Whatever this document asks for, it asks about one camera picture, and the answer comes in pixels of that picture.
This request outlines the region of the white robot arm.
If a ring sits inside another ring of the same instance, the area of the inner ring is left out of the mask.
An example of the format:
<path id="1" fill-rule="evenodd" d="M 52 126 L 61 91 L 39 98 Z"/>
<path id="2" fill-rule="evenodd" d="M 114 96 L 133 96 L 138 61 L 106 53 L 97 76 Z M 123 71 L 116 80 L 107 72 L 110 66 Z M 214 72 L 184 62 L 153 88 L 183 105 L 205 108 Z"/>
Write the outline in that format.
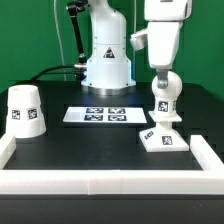
<path id="1" fill-rule="evenodd" d="M 131 35 L 135 50 L 148 49 L 157 86 L 168 87 L 183 21 L 190 17 L 193 0 L 144 0 L 148 26 Z M 88 1 L 92 23 L 92 55 L 87 60 L 87 76 L 81 82 L 87 91 L 100 95 L 120 95 L 136 85 L 131 78 L 131 61 L 126 55 L 126 19 L 112 9 L 108 0 Z"/>

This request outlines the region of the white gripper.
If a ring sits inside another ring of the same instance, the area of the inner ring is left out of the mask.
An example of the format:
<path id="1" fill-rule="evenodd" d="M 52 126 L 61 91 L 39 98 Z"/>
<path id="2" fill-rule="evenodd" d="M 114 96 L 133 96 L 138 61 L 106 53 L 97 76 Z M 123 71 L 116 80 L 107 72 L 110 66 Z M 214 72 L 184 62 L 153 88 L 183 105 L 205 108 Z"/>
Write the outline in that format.
<path id="1" fill-rule="evenodd" d="M 157 71 L 157 86 L 168 87 L 168 71 L 179 48 L 181 22 L 149 22 L 146 29 L 131 35 L 130 42 L 135 51 L 148 47 L 148 61 Z"/>

